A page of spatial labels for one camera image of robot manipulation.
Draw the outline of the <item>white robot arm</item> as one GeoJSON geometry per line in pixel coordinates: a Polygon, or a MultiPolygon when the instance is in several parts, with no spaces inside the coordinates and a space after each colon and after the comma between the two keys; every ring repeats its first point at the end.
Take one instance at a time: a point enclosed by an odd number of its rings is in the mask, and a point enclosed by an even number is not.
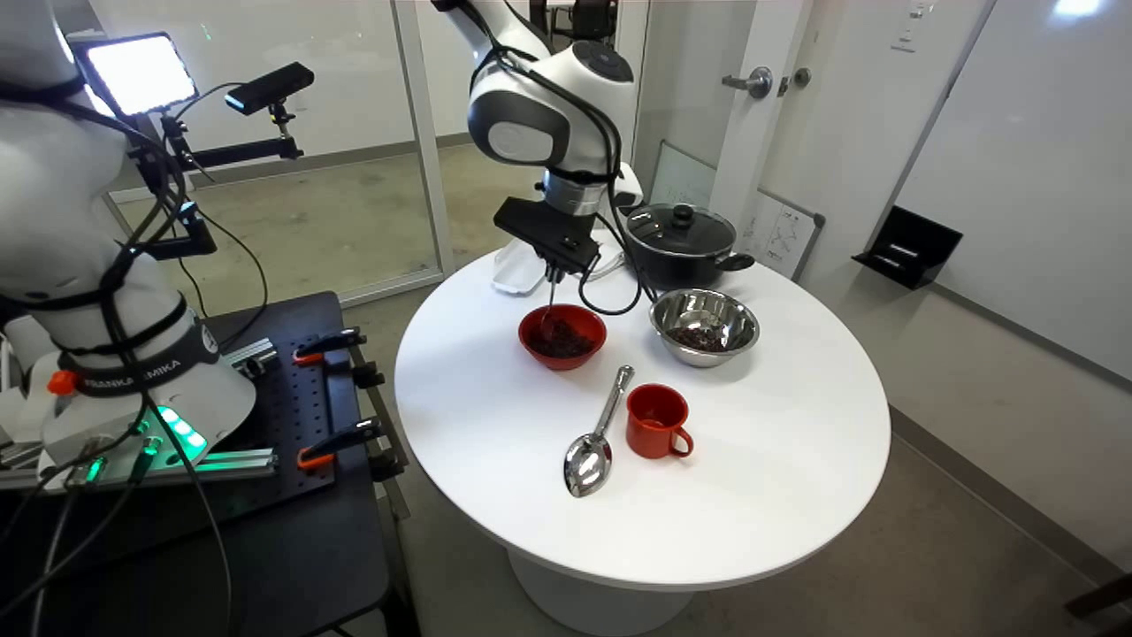
{"type": "Polygon", "coordinates": [[[506,199],[491,223],[553,278],[598,262],[592,228],[639,184],[625,159],[635,66],[602,38],[557,46],[510,0],[431,0],[475,54],[466,136],[496,162],[539,167],[543,199],[506,199]]]}

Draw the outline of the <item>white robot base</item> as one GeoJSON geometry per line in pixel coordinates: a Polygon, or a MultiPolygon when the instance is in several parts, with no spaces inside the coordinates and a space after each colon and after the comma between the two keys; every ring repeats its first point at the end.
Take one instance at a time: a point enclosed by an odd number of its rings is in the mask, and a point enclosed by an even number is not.
{"type": "Polygon", "coordinates": [[[202,456],[254,412],[157,254],[108,196],[144,146],[91,87],[49,0],[0,0],[0,301],[25,386],[6,443],[47,465],[157,439],[202,456]]]}

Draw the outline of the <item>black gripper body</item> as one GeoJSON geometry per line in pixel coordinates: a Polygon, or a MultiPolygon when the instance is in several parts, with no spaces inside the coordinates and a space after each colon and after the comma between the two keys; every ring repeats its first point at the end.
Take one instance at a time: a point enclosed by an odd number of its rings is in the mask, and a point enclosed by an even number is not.
{"type": "Polygon", "coordinates": [[[534,248],[534,254],[558,277],[588,271],[598,262],[592,217],[571,217],[546,202],[506,199],[491,217],[498,230],[534,248]]]}

